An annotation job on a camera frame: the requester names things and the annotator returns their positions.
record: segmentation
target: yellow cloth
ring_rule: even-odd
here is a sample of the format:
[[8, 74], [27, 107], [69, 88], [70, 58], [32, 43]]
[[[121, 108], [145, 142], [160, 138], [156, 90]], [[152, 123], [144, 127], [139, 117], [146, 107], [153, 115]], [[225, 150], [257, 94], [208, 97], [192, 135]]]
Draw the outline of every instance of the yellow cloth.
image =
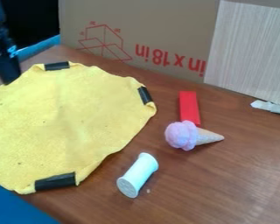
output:
[[156, 114], [134, 78], [70, 63], [34, 65], [0, 87], [0, 185], [34, 193], [35, 180], [75, 172], [76, 185]]

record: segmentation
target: table surface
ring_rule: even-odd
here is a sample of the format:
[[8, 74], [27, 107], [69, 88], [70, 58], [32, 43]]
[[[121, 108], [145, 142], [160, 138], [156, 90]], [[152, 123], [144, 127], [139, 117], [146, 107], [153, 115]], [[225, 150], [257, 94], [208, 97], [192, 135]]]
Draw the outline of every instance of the table surface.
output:
[[[62, 223], [280, 223], [280, 115], [254, 109], [254, 98], [178, 80], [56, 46], [22, 64], [70, 60], [132, 76], [150, 91], [158, 112], [120, 152], [108, 156], [78, 187], [22, 196]], [[179, 120], [179, 90], [196, 91], [202, 127], [225, 136], [192, 151], [171, 148], [166, 126]], [[146, 151], [159, 170], [136, 199], [116, 188]]]

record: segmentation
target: white cylinder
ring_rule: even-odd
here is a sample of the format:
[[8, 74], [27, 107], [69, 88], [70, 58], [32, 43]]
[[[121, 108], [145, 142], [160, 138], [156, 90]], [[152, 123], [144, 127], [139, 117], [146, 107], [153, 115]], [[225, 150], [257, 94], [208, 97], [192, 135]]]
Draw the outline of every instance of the white cylinder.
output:
[[158, 170], [158, 161], [148, 153], [140, 153], [138, 160], [117, 180], [119, 190], [134, 199], [151, 174]]

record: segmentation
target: cardboard box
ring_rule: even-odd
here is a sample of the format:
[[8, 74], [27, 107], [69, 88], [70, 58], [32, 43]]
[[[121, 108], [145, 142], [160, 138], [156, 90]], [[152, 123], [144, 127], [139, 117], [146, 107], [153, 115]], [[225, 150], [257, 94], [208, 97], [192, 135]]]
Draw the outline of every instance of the cardboard box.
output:
[[218, 0], [61, 0], [61, 43], [202, 82]]
[[205, 82], [280, 104], [280, 0], [221, 0]]

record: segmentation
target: red block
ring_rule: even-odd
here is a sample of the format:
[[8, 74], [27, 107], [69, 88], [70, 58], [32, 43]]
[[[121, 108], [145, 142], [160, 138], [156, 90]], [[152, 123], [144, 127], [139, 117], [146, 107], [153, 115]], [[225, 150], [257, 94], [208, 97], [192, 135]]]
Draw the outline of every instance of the red block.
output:
[[179, 113], [182, 122], [187, 120], [200, 126], [200, 111], [195, 92], [179, 91]]

